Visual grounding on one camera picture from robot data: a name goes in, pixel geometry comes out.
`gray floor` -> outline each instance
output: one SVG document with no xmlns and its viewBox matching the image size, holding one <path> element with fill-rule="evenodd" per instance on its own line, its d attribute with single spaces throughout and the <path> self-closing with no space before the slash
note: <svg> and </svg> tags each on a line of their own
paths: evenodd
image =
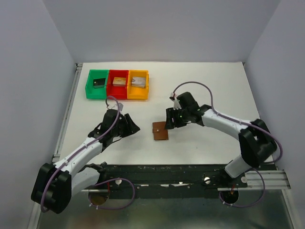
<svg viewBox="0 0 305 229">
<path fill-rule="evenodd" d="M 244 191 L 239 204 L 250 203 L 260 191 Z M 126 200 L 109 200 L 113 206 Z M 281 191 L 268 191 L 251 208 L 232 208 L 218 199 L 137 199 L 123 210 L 89 207 L 87 193 L 72 198 L 59 215 L 42 214 L 40 229 L 291 229 Z"/>
</svg>

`black object in green bin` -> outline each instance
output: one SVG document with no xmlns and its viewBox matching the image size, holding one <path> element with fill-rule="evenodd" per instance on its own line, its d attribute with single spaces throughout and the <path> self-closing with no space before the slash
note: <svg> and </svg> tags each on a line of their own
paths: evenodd
<svg viewBox="0 0 305 229">
<path fill-rule="evenodd" d="M 93 87 L 94 88 L 101 88 L 105 86 L 105 78 L 101 78 L 101 79 L 96 79 L 93 80 Z"/>
</svg>

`brown box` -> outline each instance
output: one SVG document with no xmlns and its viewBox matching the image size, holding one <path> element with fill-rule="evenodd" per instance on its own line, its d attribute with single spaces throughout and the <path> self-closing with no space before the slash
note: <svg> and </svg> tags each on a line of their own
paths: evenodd
<svg viewBox="0 0 305 229">
<path fill-rule="evenodd" d="M 154 140 L 168 140 L 168 132 L 165 129 L 166 122 L 152 123 L 152 133 Z"/>
</svg>

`white wall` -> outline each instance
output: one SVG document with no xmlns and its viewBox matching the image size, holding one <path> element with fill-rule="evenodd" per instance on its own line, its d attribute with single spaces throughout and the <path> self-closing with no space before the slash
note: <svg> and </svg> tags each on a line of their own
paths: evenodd
<svg viewBox="0 0 305 229">
<path fill-rule="evenodd" d="M 282 0 L 245 64 L 261 117 L 284 147 L 284 168 L 305 225 L 305 1 Z"/>
<path fill-rule="evenodd" d="M 74 61 L 41 0 L 0 7 L 0 228 L 26 228 L 40 166 L 51 161 Z"/>
<path fill-rule="evenodd" d="M 280 0 L 44 0 L 78 62 L 245 61 Z"/>
</svg>

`plastic bin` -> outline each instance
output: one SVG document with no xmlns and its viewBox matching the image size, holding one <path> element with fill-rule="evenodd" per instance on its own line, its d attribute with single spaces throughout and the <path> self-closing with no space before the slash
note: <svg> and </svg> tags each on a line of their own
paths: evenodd
<svg viewBox="0 0 305 229">
<path fill-rule="evenodd" d="M 108 80 L 109 70 L 90 70 L 87 83 L 86 83 L 86 97 L 87 99 L 106 99 L 106 87 Z M 105 86 L 101 88 L 93 87 L 93 80 L 96 79 L 105 79 Z"/>
<path fill-rule="evenodd" d="M 145 88 L 133 87 L 131 81 L 133 77 L 143 77 L 146 78 Z M 127 98 L 128 99 L 137 99 L 137 100 L 146 100 L 148 99 L 149 91 L 149 75 L 147 70 L 129 70 L 128 85 L 127 85 Z"/>
<path fill-rule="evenodd" d="M 109 70 L 107 81 L 107 95 L 112 95 L 117 99 L 127 99 L 127 84 L 128 84 L 128 70 Z M 113 79 L 115 77 L 126 78 L 125 86 L 116 87 L 113 86 Z"/>
</svg>

